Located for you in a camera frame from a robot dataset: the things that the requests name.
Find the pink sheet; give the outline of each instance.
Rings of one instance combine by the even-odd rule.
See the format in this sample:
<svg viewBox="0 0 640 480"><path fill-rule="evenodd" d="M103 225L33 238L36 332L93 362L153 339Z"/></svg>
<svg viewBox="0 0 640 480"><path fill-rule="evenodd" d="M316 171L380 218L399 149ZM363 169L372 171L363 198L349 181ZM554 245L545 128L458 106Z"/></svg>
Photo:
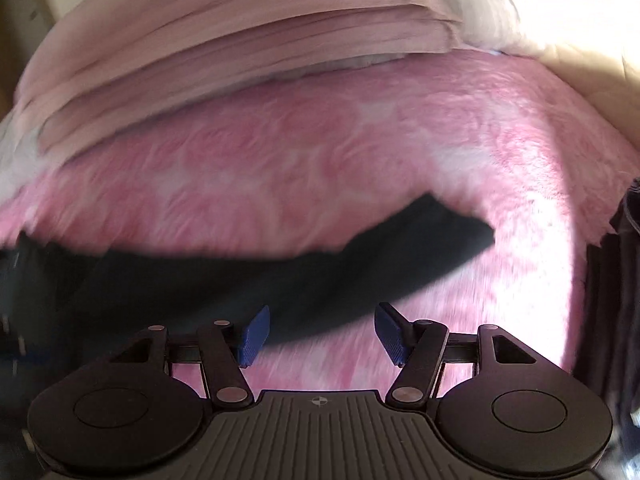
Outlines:
<svg viewBox="0 0 640 480"><path fill-rule="evenodd" d="M639 153L539 63L417 55L143 124L25 189L0 210L0 236L25 226L91 251L298 254L431 191L494 226L495 247L400 310L456 332L499 324L570 368L585 245L638 174ZM255 390L383 392L396 373L371 319L267 349L246 371Z"/></svg>

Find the beige fabric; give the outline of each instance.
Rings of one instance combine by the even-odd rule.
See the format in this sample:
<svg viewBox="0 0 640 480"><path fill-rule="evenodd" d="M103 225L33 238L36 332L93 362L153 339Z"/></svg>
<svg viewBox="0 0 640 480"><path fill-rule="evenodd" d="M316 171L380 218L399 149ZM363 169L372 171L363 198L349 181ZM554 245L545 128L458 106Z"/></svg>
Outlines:
<svg viewBox="0 0 640 480"><path fill-rule="evenodd" d="M640 0L516 0L540 61L640 149Z"/></svg>

